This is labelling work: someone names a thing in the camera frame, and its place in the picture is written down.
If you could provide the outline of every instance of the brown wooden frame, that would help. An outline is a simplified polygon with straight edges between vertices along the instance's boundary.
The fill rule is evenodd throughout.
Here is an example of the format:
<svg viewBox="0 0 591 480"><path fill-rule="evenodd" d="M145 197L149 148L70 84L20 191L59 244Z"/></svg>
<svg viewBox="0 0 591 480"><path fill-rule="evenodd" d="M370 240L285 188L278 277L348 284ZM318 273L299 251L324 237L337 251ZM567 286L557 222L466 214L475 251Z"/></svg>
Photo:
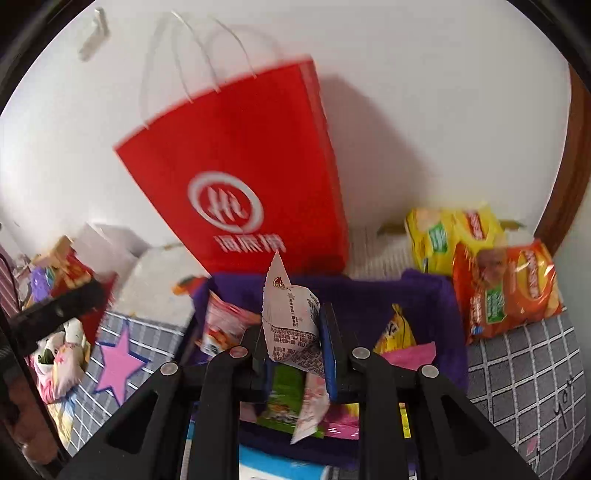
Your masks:
<svg viewBox="0 0 591 480"><path fill-rule="evenodd" d="M591 177L591 94L570 68L571 100L564 153L550 200L535 230L551 254L568 233Z"/></svg>

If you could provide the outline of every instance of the green label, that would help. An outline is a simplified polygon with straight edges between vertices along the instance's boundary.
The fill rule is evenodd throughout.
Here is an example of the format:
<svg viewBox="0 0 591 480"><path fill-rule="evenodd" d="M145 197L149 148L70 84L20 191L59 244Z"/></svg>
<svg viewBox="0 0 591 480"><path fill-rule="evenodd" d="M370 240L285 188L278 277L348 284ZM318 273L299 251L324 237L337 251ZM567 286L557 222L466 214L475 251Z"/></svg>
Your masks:
<svg viewBox="0 0 591 480"><path fill-rule="evenodd" d="M429 230L429 238L434 252L438 254L447 252L447 235L441 222Z"/></svg>
<svg viewBox="0 0 591 480"><path fill-rule="evenodd" d="M486 291L486 322L499 323L505 318L505 296L503 287Z"/></svg>

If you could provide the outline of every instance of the white circular logo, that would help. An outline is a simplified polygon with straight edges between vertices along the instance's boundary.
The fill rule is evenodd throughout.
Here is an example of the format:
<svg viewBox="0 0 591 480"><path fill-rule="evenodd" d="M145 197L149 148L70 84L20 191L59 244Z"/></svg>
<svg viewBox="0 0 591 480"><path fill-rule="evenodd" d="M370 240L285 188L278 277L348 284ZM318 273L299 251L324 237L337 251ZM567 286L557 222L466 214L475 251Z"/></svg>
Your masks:
<svg viewBox="0 0 591 480"><path fill-rule="evenodd" d="M250 202L250 213L242 208L240 200L231 191L222 187L214 187L219 184L229 185L240 190ZM203 208L199 197L205 189L207 189L209 205ZM187 195L199 215L226 232L252 233L262 224L264 216L261 201L246 183L228 173L221 171L200 173L189 182ZM246 220L246 223L242 226L237 225L240 220Z"/></svg>

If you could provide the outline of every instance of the silver rivet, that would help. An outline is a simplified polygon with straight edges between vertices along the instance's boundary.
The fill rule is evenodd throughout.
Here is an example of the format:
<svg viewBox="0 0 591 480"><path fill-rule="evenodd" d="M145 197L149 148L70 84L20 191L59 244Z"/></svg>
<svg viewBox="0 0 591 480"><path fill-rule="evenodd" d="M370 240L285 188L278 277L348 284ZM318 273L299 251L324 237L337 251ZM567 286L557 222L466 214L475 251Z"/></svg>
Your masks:
<svg viewBox="0 0 591 480"><path fill-rule="evenodd" d="M230 350L230 356L232 358L243 358L247 355L248 355L248 350L241 345L233 346L232 349Z"/></svg>
<svg viewBox="0 0 591 480"><path fill-rule="evenodd" d="M369 358L370 352L364 346L358 346L357 348L353 348L353 356L360 360L365 360Z"/></svg>
<svg viewBox="0 0 591 480"><path fill-rule="evenodd" d="M439 375L439 370L435 365L423 365L421 373L427 378L435 378Z"/></svg>
<svg viewBox="0 0 591 480"><path fill-rule="evenodd" d="M160 373L166 376L174 375L176 372L178 372L178 365L174 362L166 362L160 367Z"/></svg>

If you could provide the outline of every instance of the white rope handle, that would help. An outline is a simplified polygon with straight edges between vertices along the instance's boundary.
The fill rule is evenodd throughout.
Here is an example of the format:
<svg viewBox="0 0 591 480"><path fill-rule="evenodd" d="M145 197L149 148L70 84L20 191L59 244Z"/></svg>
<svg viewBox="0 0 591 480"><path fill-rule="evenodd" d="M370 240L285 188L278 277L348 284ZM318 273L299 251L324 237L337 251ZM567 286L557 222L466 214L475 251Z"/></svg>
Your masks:
<svg viewBox="0 0 591 480"><path fill-rule="evenodd" d="M209 55L207 54L205 46L203 45L203 43L201 42L201 40L199 39L199 37L195 33L195 30L193 29L193 27L183 18L182 15L180 15L175 10L171 10L170 14L174 18L176 18L180 22L180 24L182 24L187 29L187 31L191 35L191 39L199 46L199 50L201 51L203 59L205 60L205 63L207 64L207 68L210 72L210 75L212 78L212 83L213 83L213 88L217 93L219 93L220 86L219 86L217 74L216 74L215 69L213 68L212 61L211 61ZM166 26L167 26L167 22L168 22L168 16L166 16L166 15L168 15L168 14L163 15L162 18L159 20L158 24L156 25L156 28L154 29L154 33L152 34L152 37L150 38L148 52L146 54L146 61L144 63L144 71L142 72L141 83L139 86L139 114L140 114L140 117L141 117L142 122L144 124L144 127L146 127L146 128L149 128L148 127L148 106L147 106L147 103L148 103L148 99L147 99L148 80L149 80L150 75L152 73L152 68L154 67L154 54L156 52L156 49L158 48L158 45L160 45L160 42L162 40L162 35L164 34L164 31L166 30ZM246 62L248 63L248 67L252 73L252 76L254 78L256 78L256 73L255 73L254 68L252 67L251 59L248 56L248 52L246 51L246 48L244 47L244 44L242 43L240 38L238 38L238 36L227 25L225 25L224 23L219 21L217 18L215 18L213 16L208 16L208 18L210 20L214 21L215 23L217 23L220 27L222 27L224 30L229 32L230 35L232 35L234 37L234 39L240 45L240 48L242 49L244 56L246 57ZM171 43L172 43L171 48L173 51L174 64L175 64L175 67L177 70L178 78L181 82L181 86L183 87L183 91L185 93L185 96L187 97L187 100L189 102L193 103L193 99L191 98L191 94L189 94L189 89L187 87L187 83L184 78L183 68L181 66L181 62L178 57L178 28L175 28L173 30L173 33L171 36Z"/></svg>

